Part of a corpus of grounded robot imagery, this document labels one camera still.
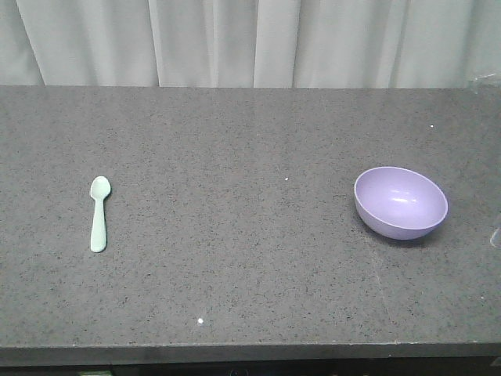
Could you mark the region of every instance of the spoon handle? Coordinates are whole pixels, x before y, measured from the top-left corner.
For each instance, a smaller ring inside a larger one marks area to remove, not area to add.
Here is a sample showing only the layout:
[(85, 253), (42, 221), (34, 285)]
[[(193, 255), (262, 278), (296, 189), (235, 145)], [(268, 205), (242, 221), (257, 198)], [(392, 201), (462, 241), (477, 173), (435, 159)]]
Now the spoon handle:
[(104, 222), (103, 200), (96, 200), (92, 220), (91, 251), (101, 252), (106, 247), (106, 224)]

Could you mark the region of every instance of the countertop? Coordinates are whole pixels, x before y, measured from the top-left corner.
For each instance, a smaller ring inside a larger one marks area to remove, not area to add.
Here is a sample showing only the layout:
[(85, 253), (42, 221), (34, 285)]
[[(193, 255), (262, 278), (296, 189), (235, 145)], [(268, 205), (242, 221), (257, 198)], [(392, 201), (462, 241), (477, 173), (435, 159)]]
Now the countertop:
[[(496, 89), (1, 87), (0, 366), (501, 356), (500, 114)], [(368, 229), (380, 165), (434, 180), (443, 225)]]

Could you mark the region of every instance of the spoon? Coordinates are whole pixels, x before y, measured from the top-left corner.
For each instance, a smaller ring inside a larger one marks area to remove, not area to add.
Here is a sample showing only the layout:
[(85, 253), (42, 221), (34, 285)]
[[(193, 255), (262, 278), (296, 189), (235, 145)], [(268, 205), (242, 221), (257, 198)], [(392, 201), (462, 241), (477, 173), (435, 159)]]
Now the spoon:
[(91, 185), (91, 197), (96, 202), (92, 220), (91, 251), (101, 252), (106, 247), (106, 223), (104, 221), (104, 199), (111, 192), (107, 178), (98, 176)]

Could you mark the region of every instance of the curtain fold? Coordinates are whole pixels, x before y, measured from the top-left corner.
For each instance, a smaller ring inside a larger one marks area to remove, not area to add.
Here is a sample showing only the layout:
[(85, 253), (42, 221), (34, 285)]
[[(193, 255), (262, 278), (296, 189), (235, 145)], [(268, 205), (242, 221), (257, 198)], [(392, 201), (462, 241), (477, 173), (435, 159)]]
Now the curtain fold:
[(0, 1), (0, 83), (43, 85), (16, 0)]
[(460, 88), (498, 0), (0, 0), (0, 84)]
[(158, 85), (146, 0), (17, 0), (47, 85)]

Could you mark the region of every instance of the bowl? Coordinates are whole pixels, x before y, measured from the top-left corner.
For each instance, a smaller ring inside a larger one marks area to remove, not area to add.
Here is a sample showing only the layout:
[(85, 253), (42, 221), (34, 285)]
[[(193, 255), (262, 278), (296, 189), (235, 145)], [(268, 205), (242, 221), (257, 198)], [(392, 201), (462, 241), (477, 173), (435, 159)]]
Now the bowl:
[(429, 178), (400, 167), (376, 167), (355, 181), (355, 205), (363, 222), (391, 239), (422, 237), (445, 219), (447, 198)]

